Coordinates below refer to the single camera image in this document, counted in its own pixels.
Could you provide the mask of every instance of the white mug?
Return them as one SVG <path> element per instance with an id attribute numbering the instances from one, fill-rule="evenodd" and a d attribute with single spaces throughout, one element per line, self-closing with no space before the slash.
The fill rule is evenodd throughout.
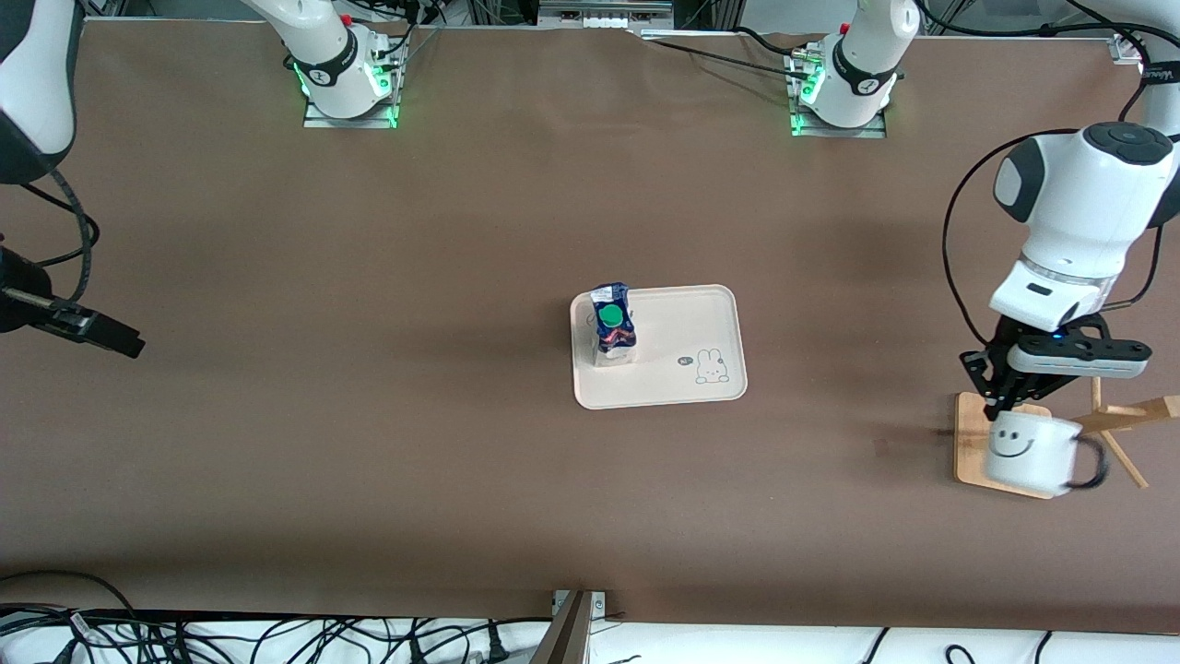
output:
<path id="1" fill-rule="evenodd" d="M 1060 497 L 1071 489 L 1093 489 L 1106 480 L 1108 464 L 1102 443 L 1077 439 L 1082 426 L 1027 413 L 1001 413 L 991 423 L 988 478 L 1030 492 Z M 1077 443 L 1090 446 L 1097 455 L 1097 472 L 1084 482 L 1074 482 Z"/>

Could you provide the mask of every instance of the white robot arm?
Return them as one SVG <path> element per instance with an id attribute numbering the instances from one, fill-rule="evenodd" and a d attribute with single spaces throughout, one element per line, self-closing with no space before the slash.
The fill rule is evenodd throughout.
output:
<path id="1" fill-rule="evenodd" d="M 859 0 L 847 32 L 820 41 L 824 68 L 802 103 L 834 126 L 867 124 L 889 104 L 897 65 L 920 21 L 913 0 Z"/>
<path id="2" fill-rule="evenodd" d="M 1089 0 L 1087 6 L 1112 20 L 1180 31 L 1174 0 Z M 996 337 L 962 361 L 988 399 L 992 426 L 985 468 L 999 481 L 1011 482 L 1022 476 L 1022 465 L 1034 464 L 1023 454 L 1003 454 L 1005 441 L 1027 441 L 1022 451 L 1028 452 L 1032 441 L 1060 446 L 1081 429 L 1012 413 L 1014 406 L 1079 376 L 1138 376 L 1150 356 L 1146 344 L 1112 340 L 1099 314 L 1130 244 L 1180 211 L 1173 140 L 1180 138 L 1180 48 L 1158 35 L 1140 38 L 1152 63 L 1143 72 L 1146 126 L 1100 123 L 1071 134 L 1036 136 L 1012 149 L 996 176 L 997 203 L 1028 225 L 1029 237 L 991 297 L 1001 314 Z M 1097 328 L 1099 336 L 1083 335 L 1083 327 Z M 988 368 L 991 376 L 984 381 Z M 1081 487 L 1097 486 L 1102 476 Z"/>
<path id="3" fill-rule="evenodd" d="M 355 117 L 391 94 L 384 66 L 388 38 L 346 25 L 329 0 L 243 1 L 282 37 L 308 98 L 323 114 Z M 133 359 L 144 347 L 139 331 L 78 303 L 98 231 L 57 171 L 74 138 L 80 7 L 74 0 L 0 0 L 0 182 L 48 197 L 31 183 L 52 175 L 81 235 L 80 249 L 40 263 L 0 246 L 0 334 L 32 326 Z M 81 257 L 78 285 L 68 298 L 59 297 L 45 268 L 73 257 Z"/>
<path id="4" fill-rule="evenodd" d="M 991 308 L 1045 331 L 1097 313 L 1167 189 L 1172 151 L 1154 129 L 1112 121 L 1009 152 L 995 197 L 1029 238 Z"/>
<path id="5" fill-rule="evenodd" d="M 350 118 L 391 94 L 388 39 L 346 26 L 330 0 L 242 0 L 278 32 L 313 104 Z M 73 65 L 83 12 L 74 0 L 0 2 L 0 182 L 24 184 L 73 144 Z M 45 160 L 30 153 L 30 144 Z"/>
<path id="6" fill-rule="evenodd" d="M 359 24 L 346 26 L 330 0 L 242 2 L 278 32 L 308 97 L 323 114 L 356 117 L 391 94 L 379 57 L 388 39 Z"/>

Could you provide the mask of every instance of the cartoon rabbit print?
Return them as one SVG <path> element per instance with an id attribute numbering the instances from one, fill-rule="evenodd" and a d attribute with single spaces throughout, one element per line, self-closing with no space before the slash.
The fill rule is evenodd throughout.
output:
<path id="1" fill-rule="evenodd" d="M 696 354 L 696 382 L 700 384 L 729 382 L 729 370 L 726 368 L 726 361 L 721 360 L 721 351 L 713 349 Z"/>

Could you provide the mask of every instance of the brown table surface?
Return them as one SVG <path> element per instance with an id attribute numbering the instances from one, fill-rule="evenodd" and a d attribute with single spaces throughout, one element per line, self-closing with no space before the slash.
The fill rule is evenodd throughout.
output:
<path id="1" fill-rule="evenodd" d="M 1135 72 L 1102 41 L 918 40 L 876 142 L 793 138 L 773 74 L 622 32 L 445 32 L 395 131 L 301 129 L 282 55 L 258 24 L 86 28 L 63 164 L 103 225 L 84 302 L 148 348 L 0 343 L 4 571 L 157 609 L 531 614 L 592 587 L 634 620 L 1180 627 L 1176 429 L 1120 436 L 1148 491 L 951 478 L 974 344 L 943 209 L 991 146 L 1113 118 Z M 1024 237 L 994 172 L 952 238 L 984 327 Z M 28 256 L 76 242 L 17 188 L 0 209 Z M 1180 392 L 1178 249 L 1110 316 L 1158 354 L 1113 403 Z M 746 396 L 578 407 L 568 304 L 611 280 L 732 288 Z"/>

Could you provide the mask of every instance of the wooden peg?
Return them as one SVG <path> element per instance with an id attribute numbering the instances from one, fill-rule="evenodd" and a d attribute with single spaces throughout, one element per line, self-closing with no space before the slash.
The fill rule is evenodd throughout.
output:
<path id="1" fill-rule="evenodd" d="M 1110 432 L 1099 432 L 1099 435 L 1102 436 L 1102 440 L 1106 441 L 1107 447 L 1110 448 L 1110 452 L 1114 453 L 1115 459 L 1119 460 L 1119 464 L 1121 464 L 1127 474 L 1130 475 L 1130 479 L 1132 481 L 1135 482 L 1135 486 L 1139 487 L 1140 489 L 1146 489 L 1149 486 L 1147 484 L 1147 480 L 1143 478 L 1143 474 L 1139 472 L 1139 468 L 1135 468 L 1135 465 L 1132 464 L 1130 458 L 1127 456 L 1127 453 L 1122 451 L 1122 446 L 1119 445 L 1119 441 L 1114 440 L 1114 434 L 1112 434 Z"/>
<path id="2" fill-rule="evenodd" d="M 1082 426 L 1083 435 L 1175 420 L 1180 418 L 1180 396 L 1156 397 L 1129 407 L 1107 408 L 1112 408 L 1112 413 L 1092 413 L 1074 419 L 1074 422 Z"/>

